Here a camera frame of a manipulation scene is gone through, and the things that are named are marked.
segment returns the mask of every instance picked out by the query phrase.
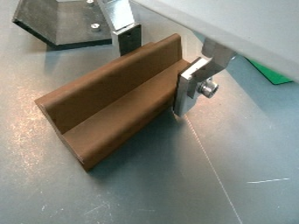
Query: green object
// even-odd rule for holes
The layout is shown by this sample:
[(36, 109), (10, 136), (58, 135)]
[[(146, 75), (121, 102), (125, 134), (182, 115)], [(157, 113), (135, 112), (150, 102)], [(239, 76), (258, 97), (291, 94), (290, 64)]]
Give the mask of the green object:
[(258, 69), (258, 71), (267, 77), (267, 79), (275, 84), (283, 84), (290, 82), (291, 80), (289, 80), (281, 73), (273, 71), (271, 69), (269, 69), (267, 67), (262, 66), (261, 64), (258, 64), (254, 60), (249, 60), (250, 63), (255, 66), (255, 68)]

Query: metal fixture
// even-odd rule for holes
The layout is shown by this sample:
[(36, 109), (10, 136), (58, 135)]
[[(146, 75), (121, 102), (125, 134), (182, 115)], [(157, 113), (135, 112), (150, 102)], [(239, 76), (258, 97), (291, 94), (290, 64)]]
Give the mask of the metal fixture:
[(183, 116), (193, 108), (199, 95), (211, 98), (219, 85), (211, 76), (219, 73), (235, 57), (235, 52), (211, 39), (206, 38), (202, 53), (210, 59), (198, 58), (179, 75), (173, 111)]
[(111, 29), (119, 56), (142, 46), (142, 25), (137, 23), (129, 0), (98, 0)]

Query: metal clamp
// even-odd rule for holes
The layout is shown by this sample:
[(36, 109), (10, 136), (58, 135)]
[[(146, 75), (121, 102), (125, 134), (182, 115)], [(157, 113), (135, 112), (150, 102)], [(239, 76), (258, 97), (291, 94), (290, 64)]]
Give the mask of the metal clamp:
[(199, 95), (211, 98), (219, 85), (213, 82), (211, 76), (219, 73), (235, 57), (235, 52), (226, 46), (206, 38), (202, 53), (210, 59), (198, 58), (179, 74), (177, 95), (173, 111), (183, 116), (195, 105)]
[(98, 0), (121, 56), (142, 46), (142, 25), (137, 23), (129, 0)]

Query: white panel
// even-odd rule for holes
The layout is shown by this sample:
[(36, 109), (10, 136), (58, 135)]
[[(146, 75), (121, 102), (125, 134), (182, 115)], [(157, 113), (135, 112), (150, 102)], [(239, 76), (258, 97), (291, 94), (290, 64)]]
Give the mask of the white panel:
[(299, 1), (135, 2), (299, 81)]

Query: scratch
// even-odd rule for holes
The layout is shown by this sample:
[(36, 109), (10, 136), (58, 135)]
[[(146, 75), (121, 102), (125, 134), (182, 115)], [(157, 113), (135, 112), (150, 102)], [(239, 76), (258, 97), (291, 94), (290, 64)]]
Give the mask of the scratch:
[(222, 190), (223, 190), (223, 192), (225, 192), (225, 194), (226, 194), (226, 196), (227, 196), (229, 203), (230, 203), (231, 208), (233, 208), (233, 210), (234, 210), (234, 213), (235, 213), (235, 215), (237, 215), (237, 217), (238, 217), (238, 222), (239, 222), (239, 224), (243, 224), (243, 221), (242, 221), (242, 219), (239, 218), (238, 210), (237, 210), (237, 208), (235, 208), (235, 206), (234, 206), (234, 204), (233, 204), (233, 201), (231, 201), (231, 199), (230, 199), (229, 192), (227, 192), (227, 190), (226, 190), (226, 188), (225, 188), (225, 185), (223, 185), (223, 183), (222, 183), (222, 181), (221, 181), (221, 176), (219, 176), (219, 174), (218, 174), (218, 172), (217, 172), (217, 169), (215, 169), (215, 167), (214, 167), (214, 165), (213, 165), (213, 163), (211, 163), (211, 159), (210, 159), (209, 153), (207, 153), (207, 151), (205, 150), (205, 148), (203, 148), (203, 146), (202, 146), (202, 140), (199, 139), (199, 136), (198, 136), (198, 134), (197, 134), (197, 132), (195, 132), (195, 129), (194, 129), (194, 127), (193, 127), (193, 123), (191, 123), (191, 121), (190, 121), (187, 115), (185, 116), (185, 118), (186, 118), (186, 121), (187, 121), (189, 126), (190, 126), (190, 128), (191, 128), (191, 132), (193, 132), (193, 134), (194, 134), (194, 136), (195, 136), (195, 139), (197, 139), (197, 141), (198, 141), (198, 143), (199, 143), (199, 145), (201, 145), (201, 148), (202, 148), (202, 151), (203, 151), (203, 153), (205, 153), (205, 156), (206, 156), (206, 158), (207, 158), (207, 160), (209, 160), (209, 162), (210, 162), (210, 167), (211, 167), (211, 169), (213, 169), (213, 171), (214, 171), (214, 174), (215, 174), (215, 176), (217, 176), (217, 179), (218, 179), (218, 181), (219, 181), (221, 188), (222, 188)]
[(275, 181), (282, 181), (282, 180), (290, 180), (290, 178), (275, 178), (275, 179), (270, 179), (270, 180), (262, 180), (262, 181), (247, 182), (247, 183), (249, 184), (261, 184), (261, 183), (275, 182)]
[(138, 209), (138, 211), (141, 211), (141, 212), (151, 212), (151, 213), (155, 212), (155, 210), (150, 210), (150, 209)]
[(91, 214), (95, 210), (98, 210), (99, 208), (102, 208), (102, 206), (95, 207), (94, 209), (91, 209), (89, 212), (85, 213), (85, 215)]

